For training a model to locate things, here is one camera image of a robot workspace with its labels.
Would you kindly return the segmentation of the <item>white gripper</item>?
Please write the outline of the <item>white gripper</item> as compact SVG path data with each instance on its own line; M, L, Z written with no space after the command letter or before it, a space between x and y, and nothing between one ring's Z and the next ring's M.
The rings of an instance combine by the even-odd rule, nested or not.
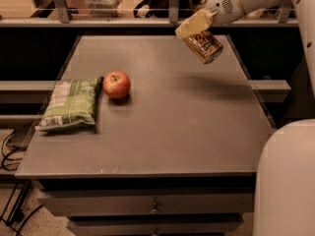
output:
M228 25L245 16L241 0L208 0L206 9L199 10L183 21L175 30L176 36L184 39L207 30L212 25Z

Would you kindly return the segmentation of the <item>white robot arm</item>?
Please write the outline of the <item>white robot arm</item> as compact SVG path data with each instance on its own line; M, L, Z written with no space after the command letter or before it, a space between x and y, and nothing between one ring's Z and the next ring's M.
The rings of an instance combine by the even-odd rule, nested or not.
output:
M309 78L287 103L283 126L260 156L252 236L315 236L315 0L208 0L176 30L184 38L287 2L295 11Z

